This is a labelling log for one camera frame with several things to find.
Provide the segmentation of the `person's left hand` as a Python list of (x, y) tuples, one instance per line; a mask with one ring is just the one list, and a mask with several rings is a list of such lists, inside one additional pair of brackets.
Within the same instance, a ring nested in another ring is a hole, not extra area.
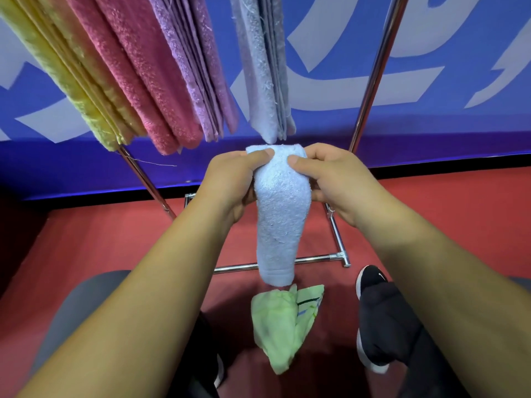
[(195, 200), (206, 201), (209, 209), (220, 212), (232, 226), (245, 208), (256, 201), (254, 174), (244, 167), (246, 151), (231, 151), (214, 157), (196, 193)]

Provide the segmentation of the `person's right hand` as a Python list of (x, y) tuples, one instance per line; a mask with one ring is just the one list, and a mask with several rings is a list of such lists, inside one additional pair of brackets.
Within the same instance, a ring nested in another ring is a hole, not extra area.
[(316, 143), (305, 147), (316, 160), (313, 199), (328, 203), (342, 219), (363, 233), (402, 223), (408, 208), (375, 179), (353, 153)]

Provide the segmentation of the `light blue towel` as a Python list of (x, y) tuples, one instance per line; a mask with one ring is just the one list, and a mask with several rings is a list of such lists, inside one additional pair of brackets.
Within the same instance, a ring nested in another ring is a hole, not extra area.
[(305, 158), (299, 145), (255, 145), (247, 153), (271, 148), (274, 156), (253, 173), (257, 206), (256, 260), (264, 283), (290, 286), (304, 224), (312, 201), (309, 178), (288, 164), (288, 157)]

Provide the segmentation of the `person's right forearm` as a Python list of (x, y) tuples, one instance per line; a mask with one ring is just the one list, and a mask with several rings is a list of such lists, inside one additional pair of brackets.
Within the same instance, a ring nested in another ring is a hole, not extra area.
[(531, 398), (531, 293), (392, 196), (355, 226), (474, 398)]

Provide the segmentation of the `person's left forearm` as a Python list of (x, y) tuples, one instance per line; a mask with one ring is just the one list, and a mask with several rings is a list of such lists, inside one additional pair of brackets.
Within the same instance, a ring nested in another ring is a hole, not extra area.
[(165, 398), (240, 204), (197, 193), (17, 398)]

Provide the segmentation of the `pale grey-blue hanging towel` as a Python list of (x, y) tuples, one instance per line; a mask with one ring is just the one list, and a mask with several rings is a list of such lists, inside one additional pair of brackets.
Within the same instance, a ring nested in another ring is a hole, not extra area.
[(282, 0), (230, 0), (242, 70), (230, 90), (266, 144), (296, 133), (291, 114)]

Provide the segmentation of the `purple hanging towel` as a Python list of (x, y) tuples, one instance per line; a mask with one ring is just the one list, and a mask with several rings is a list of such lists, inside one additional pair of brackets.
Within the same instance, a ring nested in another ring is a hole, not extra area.
[(235, 100), (223, 74), (206, 0), (149, 0), (176, 60), (207, 142), (238, 127)]

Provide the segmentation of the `chrome metal drying rack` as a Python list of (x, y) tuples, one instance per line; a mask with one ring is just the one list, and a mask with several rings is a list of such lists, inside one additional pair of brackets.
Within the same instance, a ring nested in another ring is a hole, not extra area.
[[(353, 130), (352, 139), (349, 144), (349, 152), (354, 153), (357, 150), (357, 147), (360, 142), (364, 127), (366, 125), (369, 112), (373, 106), (378, 88), (381, 83), (381, 79), (386, 68), (392, 47), (399, 31), (400, 24), (404, 12), (407, 8), (409, 0), (391, 0), (389, 11), (387, 13), (386, 21), (383, 27), (383, 35), (379, 49), (375, 55), (374, 63), (371, 69), (371, 73), (368, 77), (368, 83), (363, 94), (361, 106), (356, 118), (355, 127)], [(129, 153), (129, 151), (121, 146), (118, 149), (119, 155), (124, 159), (124, 161), (129, 165), (132, 171), (136, 174), (138, 179), (142, 182), (143, 186), (149, 192), (149, 194), (156, 200), (170, 217), (171, 220), (175, 220), (176, 214), (168, 205), (166, 200), (159, 193), (159, 190), (154, 186), (149, 177), (146, 175), (144, 170), (138, 165), (137, 161)], [(297, 258), (294, 261), (294, 265), (301, 264), (310, 264), (310, 263), (319, 263), (326, 261), (340, 261), (342, 266), (345, 268), (350, 267), (350, 261), (346, 248), (343, 245), (342, 238), (337, 226), (337, 223), (334, 218), (334, 210), (329, 206), (329, 204), (324, 203), (324, 210), (327, 214), (328, 221), (331, 226), (332, 233), (335, 238), (335, 244), (338, 248), (338, 252), (328, 255), (318, 255), (318, 256), (309, 256), (303, 258)]]

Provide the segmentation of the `person's right black shoe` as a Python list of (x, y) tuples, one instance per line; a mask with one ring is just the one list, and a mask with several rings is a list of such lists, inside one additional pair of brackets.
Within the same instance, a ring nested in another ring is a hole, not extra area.
[[(362, 292), (367, 287), (375, 286), (380, 283), (388, 283), (388, 279), (384, 275), (384, 273), (380, 270), (379, 267), (374, 266), (374, 265), (367, 265), (363, 267), (357, 276), (356, 284), (355, 284), (356, 296), (358, 300), (359, 301), (361, 300)], [(369, 371), (375, 374), (379, 374), (379, 375), (385, 374), (388, 371), (389, 363), (378, 365), (378, 364), (373, 363), (369, 359), (369, 357), (366, 355), (363, 349), (360, 331), (361, 329), (359, 328), (356, 334), (356, 351), (357, 351), (359, 360), (361, 361), (363, 366), (367, 368)]]

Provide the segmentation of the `person's black shoe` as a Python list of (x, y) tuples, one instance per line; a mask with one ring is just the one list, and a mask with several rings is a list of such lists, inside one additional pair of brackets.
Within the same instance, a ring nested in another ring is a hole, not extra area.
[(222, 373), (212, 329), (200, 312), (166, 398), (220, 398), (216, 382)]
[[(362, 292), (367, 287), (375, 286), (380, 283), (388, 283), (388, 279), (384, 275), (384, 273), (380, 270), (379, 267), (374, 266), (374, 265), (367, 265), (363, 267), (357, 276), (356, 284), (355, 284), (356, 296), (358, 300), (359, 301), (361, 300)], [(359, 328), (356, 334), (356, 351), (357, 351), (359, 360), (361, 361), (363, 366), (367, 368), (369, 371), (375, 374), (379, 374), (379, 375), (385, 374), (388, 371), (389, 363), (378, 365), (378, 364), (373, 363), (369, 359), (369, 357), (366, 355), (363, 349), (360, 331), (361, 329)]]

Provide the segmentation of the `pink hanging towel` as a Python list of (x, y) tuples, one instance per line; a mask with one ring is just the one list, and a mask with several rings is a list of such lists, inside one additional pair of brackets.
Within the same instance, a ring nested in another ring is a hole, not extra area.
[(203, 132), (149, 0), (66, 0), (143, 128), (163, 155), (199, 146)]

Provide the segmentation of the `light green crumpled cloth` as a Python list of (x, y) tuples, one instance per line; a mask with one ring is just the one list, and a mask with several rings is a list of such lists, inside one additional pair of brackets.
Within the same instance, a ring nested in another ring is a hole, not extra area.
[(251, 300), (254, 341), (276, 375), (285, 373), (313, 327), (324, 285), (271, 290)]

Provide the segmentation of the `blue banner with white print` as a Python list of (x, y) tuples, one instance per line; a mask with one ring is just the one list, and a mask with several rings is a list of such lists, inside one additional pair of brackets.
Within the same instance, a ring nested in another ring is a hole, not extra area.
[[(282, 0), (289, 144), (348, 147), (391, 0)], [(369, 167), (531, 152), (531, 0), (409, 0), (358, 156)], [(0, 187), (142, 188), (0, 18)]]

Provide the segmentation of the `person's right leg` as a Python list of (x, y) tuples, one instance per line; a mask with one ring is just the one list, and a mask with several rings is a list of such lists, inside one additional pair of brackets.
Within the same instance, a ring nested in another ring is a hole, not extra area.
[(418, 316), (393, 282), (360, 300), (363, 349), (407, 373), (398, 398), (531, 398), (531, 294), (497, 276), (460, 287)]

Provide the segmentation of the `person's leg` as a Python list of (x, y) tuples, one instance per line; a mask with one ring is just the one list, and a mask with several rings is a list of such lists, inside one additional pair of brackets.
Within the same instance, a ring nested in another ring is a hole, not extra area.
[(48, 331), (31, 366), (30, 379), (85, 321), (122, 283), (130, 270), (122, 269), (97, 274), (78, 284), (55, 313)]
[(497, 276), (460, 287), (418, 316), (393, 282), (360, 300), (363, 349), (407, 373), (398, 398), (531, 398), (531, 294)]

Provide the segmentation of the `yellow hanging towel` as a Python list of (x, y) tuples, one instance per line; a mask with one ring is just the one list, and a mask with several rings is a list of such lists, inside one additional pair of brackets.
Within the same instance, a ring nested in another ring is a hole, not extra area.
[(147, 132), (65, 0), (0, 0), (0, 17), (109, 151)]

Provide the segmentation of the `person's left black shoe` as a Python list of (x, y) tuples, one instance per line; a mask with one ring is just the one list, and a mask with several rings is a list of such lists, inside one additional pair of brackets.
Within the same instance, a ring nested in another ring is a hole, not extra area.
[(200, 312), (166, 398), (220, 398), (216, 382), (222, 373), (212, 329)]

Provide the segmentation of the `person's left leg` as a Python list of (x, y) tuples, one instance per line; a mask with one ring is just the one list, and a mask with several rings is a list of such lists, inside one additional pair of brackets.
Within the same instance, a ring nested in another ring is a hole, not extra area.
[(130, 270), (122, 269), (97, 274), (78, 284), (55, 313), (48, 331), (31, 366), (30, 379), (85, 321), (122, 283)]

